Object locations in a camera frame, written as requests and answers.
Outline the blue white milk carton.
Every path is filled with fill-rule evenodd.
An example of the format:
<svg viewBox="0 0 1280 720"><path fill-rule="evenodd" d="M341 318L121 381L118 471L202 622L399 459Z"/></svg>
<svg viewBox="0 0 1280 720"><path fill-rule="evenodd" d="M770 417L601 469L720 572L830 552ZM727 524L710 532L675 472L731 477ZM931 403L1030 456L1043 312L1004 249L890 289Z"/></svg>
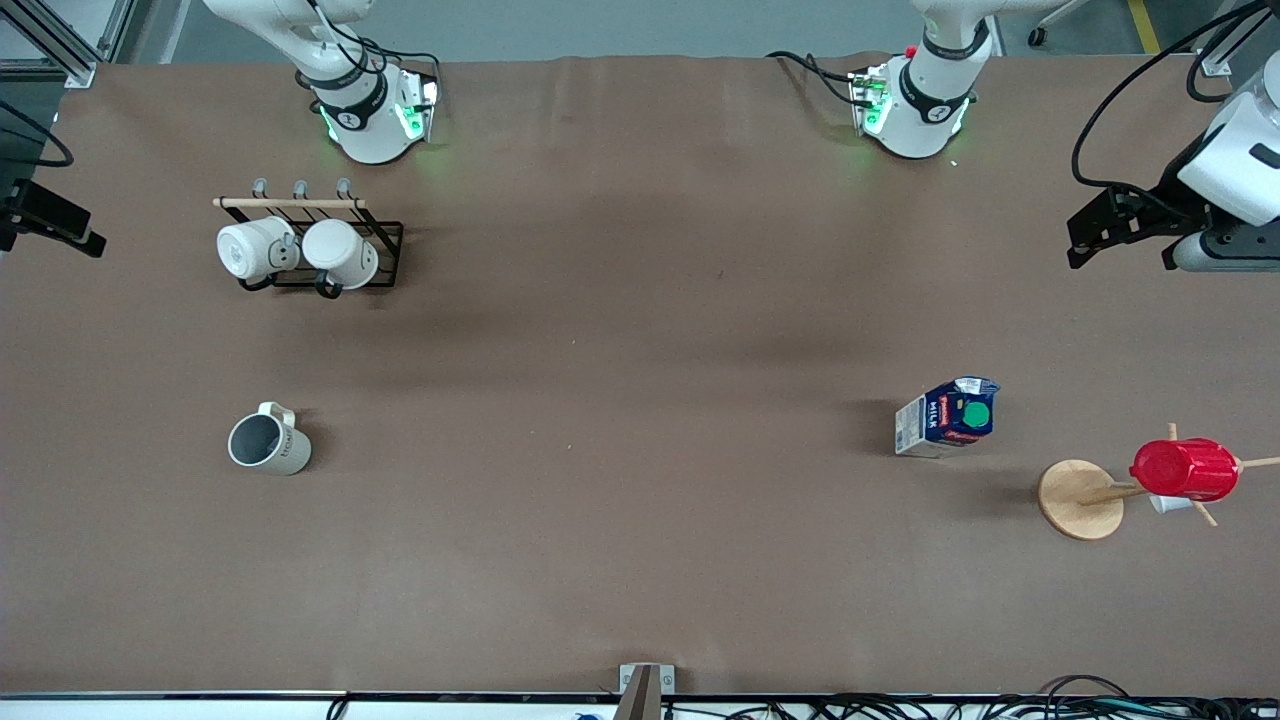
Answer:
<svg viewBox="0 0 1280 720"><path fill-rule="evenodd" d="M972 446L995 428L995 400L1001 386L965 375L934 387L895 414L893 452L938 459Z"/></svg>

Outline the grey ceramic mug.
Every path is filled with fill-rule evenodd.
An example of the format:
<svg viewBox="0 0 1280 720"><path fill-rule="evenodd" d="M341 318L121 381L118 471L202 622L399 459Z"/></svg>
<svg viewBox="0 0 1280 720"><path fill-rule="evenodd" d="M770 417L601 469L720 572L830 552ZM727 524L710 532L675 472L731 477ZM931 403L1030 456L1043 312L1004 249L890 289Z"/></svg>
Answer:
<svg viewBox="0 0 1280 720"><path fill-rule="evenodd" d="M311 439L296 427L296 414L268 401L241 418L230 429L227 452L242 468L270 477L302 471L312 457Z"/></svg>

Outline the red ribbed cup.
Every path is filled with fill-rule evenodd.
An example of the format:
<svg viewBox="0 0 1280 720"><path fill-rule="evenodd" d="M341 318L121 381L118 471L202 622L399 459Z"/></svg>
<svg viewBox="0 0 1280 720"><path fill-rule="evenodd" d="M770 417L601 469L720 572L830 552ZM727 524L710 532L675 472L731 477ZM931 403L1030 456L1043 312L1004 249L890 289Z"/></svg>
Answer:
<svg viewBox="0 0 1280 720"><path fill-rule="evenodd" d="M1155 439L1138 448L1129 474L1152 495L1208 503L1236 488L1242 466L1213 439Z"/></svg>

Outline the white mug with print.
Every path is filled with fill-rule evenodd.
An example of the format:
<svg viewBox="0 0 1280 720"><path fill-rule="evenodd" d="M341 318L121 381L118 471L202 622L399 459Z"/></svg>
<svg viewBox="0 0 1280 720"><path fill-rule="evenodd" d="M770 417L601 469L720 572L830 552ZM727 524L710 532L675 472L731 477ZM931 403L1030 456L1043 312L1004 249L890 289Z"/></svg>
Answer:
<svg viewBox="0 0 1280 720"><path fill-rule="evenodd" d="M238 281L262 281L278 272L292 272L301 261L301 246L293 227L279 217L265 217L220 228L218 256Z"/></svg>

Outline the wooden mug tree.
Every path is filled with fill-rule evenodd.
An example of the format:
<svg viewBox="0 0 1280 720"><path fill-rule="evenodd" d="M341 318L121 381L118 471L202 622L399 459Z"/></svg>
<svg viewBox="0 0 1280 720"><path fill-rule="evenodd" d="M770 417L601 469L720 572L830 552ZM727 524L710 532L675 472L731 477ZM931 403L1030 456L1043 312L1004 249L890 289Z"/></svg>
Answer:
<svg viewBox="0 0 1280 720"><path fill-rule="evenodd" d="M1189 438L1206 437L1181 437L1178 424L1170 421L1166 425L1166 436L1160 439ZM1247 470L1280 468L1280 455L1244 459L1231 450L1229 451L1242 466L1236 487L1240 484L1242 477ZM1116 480L1101 465L1082 459L1068 459L1056 462L1044 469L1039 475L1036 487L1039 511L1056 532L1068 538L1075 541L1100 541L1110 537L1125 518L1126 502L1132 498L1146 498L1149 501L1149 496L1152 495L1130 477L1129 468L1128 475L1129 480L1126 482ZM1211 503L1216 502L1196 502L1196 507L1188 510L1197 512L1210 527L1216 527L1219 521L1210 511Z"/></svg>

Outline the plain white mug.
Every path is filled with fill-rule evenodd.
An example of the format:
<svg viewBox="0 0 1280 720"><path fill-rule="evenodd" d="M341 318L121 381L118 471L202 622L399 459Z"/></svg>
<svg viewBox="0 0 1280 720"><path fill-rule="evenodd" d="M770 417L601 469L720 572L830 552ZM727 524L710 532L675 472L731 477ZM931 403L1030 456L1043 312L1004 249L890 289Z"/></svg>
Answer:
<svg viewBox="0 0 1280 720"><path fill-rule="evenodd" d="M352 224L339 219L320 220L306 229L302 254L316 270L315 290L326 299L365 287L379 272L375 247Z"/></svg>

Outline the brown table cover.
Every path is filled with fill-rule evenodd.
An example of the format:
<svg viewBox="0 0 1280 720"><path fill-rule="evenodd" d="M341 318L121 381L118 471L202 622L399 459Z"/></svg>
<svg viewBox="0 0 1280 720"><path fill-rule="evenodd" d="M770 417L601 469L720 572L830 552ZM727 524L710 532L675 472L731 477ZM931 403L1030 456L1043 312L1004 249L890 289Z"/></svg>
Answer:
<svg viewBox="0 0 1280 720"><path fill-rule="evenodd" d="M1280 696L1280 471L1060 536L1036 482L1175 421L1280 454L1280 275L1069 268L1069 156L1125 56L1000 58L946 152L856 138L760 59L458 64L434 142L348 161L284 65L68 94L99 260L0 260L0 691ZM242 290L218 196L342 178L396 284ZM955 378L995 428L895 414ZM273 401L312 442L242 468Z"/></svg>

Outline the aluminium frame profile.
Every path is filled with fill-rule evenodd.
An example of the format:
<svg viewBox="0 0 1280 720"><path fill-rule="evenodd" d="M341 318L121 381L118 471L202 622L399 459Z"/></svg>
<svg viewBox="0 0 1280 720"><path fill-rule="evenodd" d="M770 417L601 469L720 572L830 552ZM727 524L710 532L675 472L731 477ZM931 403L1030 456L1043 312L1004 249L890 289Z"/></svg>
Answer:
<svg viewBox="0 0 1280 720"><path fill-rule="evenodd" d="M138 0L0 0L0 74L88 88L116 60Z"/></svg>
<svg viewBox="0 0 1280 720"><path fill-rule="evenodd" d="M1268 10L1265 9L1245 15L1242 8L1252 3L1265 3L1265 0L1222 0L1213 15L1215 20L1222 23L1207 29L1196 40L1192 53L1204 77L1233 74L1231 59L1245 47L1268 18Z"/></svg>

